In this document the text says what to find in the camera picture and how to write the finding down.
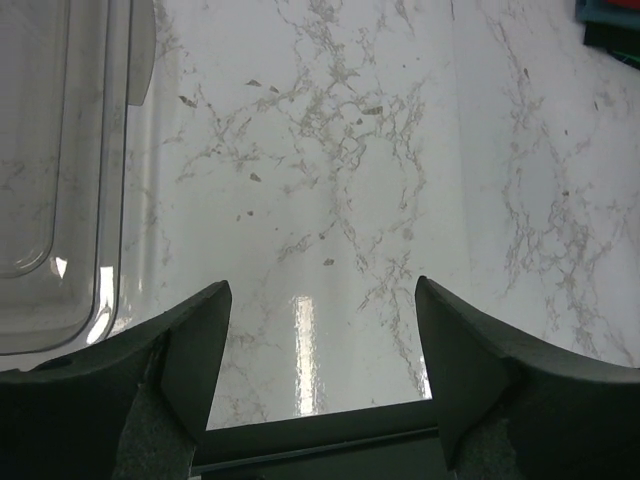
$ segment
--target clear plastic container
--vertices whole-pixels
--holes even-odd
[[[114,320],[131,16],[131,1],[0,0],[0,355],[16,365]]]

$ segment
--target gray speck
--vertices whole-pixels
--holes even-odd
[[[367,108],[362,111],[363,115],[381,115],[382,114],[382,106]]]
[[[196,108],[198,106],[198,104],[196,102],[194,102],[193,100],[188,99],[184,95],[180,95],[178,98],[180,100],[182,100],[182,103],[184,103],[187,107]]]

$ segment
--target white marble surface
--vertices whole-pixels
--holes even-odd
[[[118,328],[230,282],[211,428],[428,396],[415,282],[469,284],[449,2],[156,7]]]
[[[640,367],[640,72],[581,45],[574,5],[455,10],[472,297]]]
[[[570,4],[158,0],[117,329],[229,280],[210,428],[428,397],[422,274],[640,365],[640,75]]]

